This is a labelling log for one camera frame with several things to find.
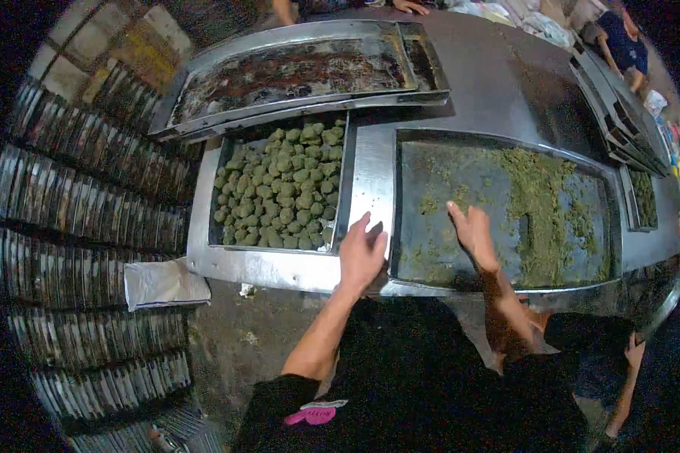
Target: plastic bag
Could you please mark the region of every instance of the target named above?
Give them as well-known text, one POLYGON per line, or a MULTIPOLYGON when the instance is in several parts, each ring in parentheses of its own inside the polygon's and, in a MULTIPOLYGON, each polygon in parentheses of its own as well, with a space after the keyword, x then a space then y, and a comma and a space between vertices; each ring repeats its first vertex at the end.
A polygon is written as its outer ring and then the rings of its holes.
POLYGON ((644 99, 644 107, 653 115, 653 118, 660 116, 662 109, 667 105, 667 100, 655 90, 650 90, 648 97, 644 99))
POLYGON ((207 281, 189 272, 186 257, 126 264, 123 274, 130 312, 139 308, 211 303, 207 281))
POLYGON ((483 17, 491 22, 503 23, 510 27, 516 27, 514 23, 509 20, 509 12, 498 3, 459 3, 448 9, 451 12, 460 12, 463 14, 471 14, 473 16, 483 17))
POLYGON ((560 47, 571 47, 574 42, 570 31, 540 12, 530 12, 521 21, 521 29, 560 47))

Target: ground green plant material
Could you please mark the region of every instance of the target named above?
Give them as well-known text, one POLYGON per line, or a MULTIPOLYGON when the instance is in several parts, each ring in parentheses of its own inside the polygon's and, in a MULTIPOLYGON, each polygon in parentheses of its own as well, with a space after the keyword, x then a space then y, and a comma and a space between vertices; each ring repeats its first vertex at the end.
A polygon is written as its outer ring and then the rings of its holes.
MULTIPOLYGON (((584 174, 571 177, 576 170, 573 162, 521 148, 479 149, 436 143, 412 146, 410 171, 422 175, 417 182, 426 186, 425 193, 414 198, 419 203, 414 211, 426 216, 425 221, 419 221, 425 223, 428 239, 426 243, 421 239, 420 246, 417 240, 412 241, 412 249, 402 247, 399 260, 406 269, 402 278, 441 286, 471 282, 470 277, 458 273, 460 268, 454 264, 458 244, 453 226, 448 225, 449 230, 442 231, 440 237, 436 234, 443 222, 439 218, 441 213, 434 212, 436 207, 440 211, 447 199, 464 212, 470 204, 497 216, 500 209, 506 219, 500 221, 496 217, 494 229, 508 234, 512 244, 506 246, 508 256, 499 256, 499 261, 518 268, 514 284, 519 287, 568 285, 575 281, 569 275, 570 269, 584 267, 578 260, 593 256, 602 262, 596 259, 595 268, 578 281, 609 278, 611 257, 604 252, 606 245, 600 243, 593 227, 596 206, 584 201, 588 197, 586 192, 578 192, 590 181, 584 174), (506 174, 499 179, 503 189, 495 187, 497 180, 492 177, 499 175, 499 168, 506 174), (466 175, 477 176, 467 179, 473 182, 473 188, 463 183, 466 175), (498 206, 499 195, 505 200, 501 202, 503 206, 498 206), (521 234, 518 229, 524 225, 528 229, 521 234)), ((411 225, 415 228, 413 234, 424 233, 417 230, 422 228, 419 224, 411 225)))
POLYGON ((574 163, 554 159, 521 148, 491 151, 491 158, 511 179, 506 213, 509 222, 523 216, 533 221, 529 228, 529 249, 521 255, 521 284, 526 287, 564 284, 562 272, 571 262, 571 244, 566 238, 566 216, 558 192, 574 163))
POLYGON ((595 239, 590 212, 591 208, 586 203, 572 195, 571 206, 569 211, 564 214, 564 218, 571 225, 574 235, 583 239, 580 247, 586 250, 588 254, 593 255, 597 253, 597 239, 595 239))
POLYGON ((655 208, 655 192, 650 175, 633 169, 629 171, 632 180, 632 190, 635 192, 637 212, 640 216, 640 226, 657 228, 657 209, 655 208))
POLYGON ((219 242, 302 250, 330 244, 344 124, 331 120, 301 130, 277 129, 263 148, 235 149, 214 181, 219 242))

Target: black sleeve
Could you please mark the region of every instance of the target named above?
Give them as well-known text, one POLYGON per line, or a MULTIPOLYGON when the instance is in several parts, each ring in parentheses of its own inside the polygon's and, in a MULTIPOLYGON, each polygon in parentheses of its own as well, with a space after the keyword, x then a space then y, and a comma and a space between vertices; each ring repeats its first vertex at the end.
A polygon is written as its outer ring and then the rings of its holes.
POLYGON ((565 352, 622 354, 635 325, 619 316, 554 313, 544 329, 544 341, 565 352))
POLYGON ((254 384, 252 400, 244 414, 232 453, 254 451, 288 415, 315 399, 320 382, 288 374, 254 384))

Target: stacked metal tray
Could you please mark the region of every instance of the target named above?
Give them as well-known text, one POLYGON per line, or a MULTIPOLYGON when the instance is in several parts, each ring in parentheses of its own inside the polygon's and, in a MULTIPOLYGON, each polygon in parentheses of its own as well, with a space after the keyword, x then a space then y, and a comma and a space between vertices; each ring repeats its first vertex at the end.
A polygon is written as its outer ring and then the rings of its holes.
POLYGON ((121 430, 96 435, 73 436, 71 446, 78 453, 115 453, 135 451, 154 453, 148 432, 163 433, 184 444, 192 453, 223 451, 219 429, 209 422, 200 410, 185 406, 161 414, 150 422, 138 422, 121 430))
POLYGON ((161 96, 121 62, 115 62, 93 98, 93 106, 108 112, 128 127, 145 133, 161 96))
POLYGON ((184 317, 171 308, 67 313, 33 307, 13 310, 8 321, 33 363, 80 370, 186 345, 184 317))
POLYGON ((80 374, 38 372, 32 378, 48 412, 87 421, 137 410, 191 385, 185 351, 80 374))
POLYGON ((125 306, 123 265, 176 256, 54 244, 0 228, 0 283, 8 296, 46 308, 125 306))
POLYGON ((647 121, 635 118, 639 123, 635 125, 630 117, 634 108, 629 100, 612 88, 605 76, 607 68, 600 68, 595 63, 596 56, 579 38, 571 51, 569 67, 608 142, 610 157, 646 173, 668 176, 669 169, 655 154, 655 149, 662 149, 663 143, 655 133, 654 124, 650 129, 647 121))
POLYGON ((27 146, 152 198, 190 199, 201 145, 188 149, 155 143, 106 119, 101 110, 66 107, 59 96, 29 82, 25 86, 26 93, 18 95, 11 132, 27 146), (184 150, 192 161, 180 157, 184 150))
POLYGON ((254 33, 180 68, 149 134, 198 139, 304 114, 443 105, 450 87, 427 77, 427 62, 442 73, 422 26, 405 23, 331 20, 254 33))
POLYGON ((189 207, 156 204, 8 145, 0 157, 0 217, 95 241, 183 252, 189 207))
POLYGON ((85 434, 68 438, 77 453, 116 453, 116 451, 136 451, 154 453, 148 432, 153 428, 151 422, 137 422, 124 429, 112 430, 101 434, 85 434))

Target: rusty metal tray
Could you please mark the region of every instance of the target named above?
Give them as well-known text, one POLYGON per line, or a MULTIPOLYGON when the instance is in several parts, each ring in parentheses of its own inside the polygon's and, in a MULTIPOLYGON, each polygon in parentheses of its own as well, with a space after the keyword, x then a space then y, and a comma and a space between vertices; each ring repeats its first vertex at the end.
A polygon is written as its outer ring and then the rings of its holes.
POLYGON ((149 133, 184 135, 292 107, 417 88, 396 23, 276 28, 205 51, 180 69, 149 133))

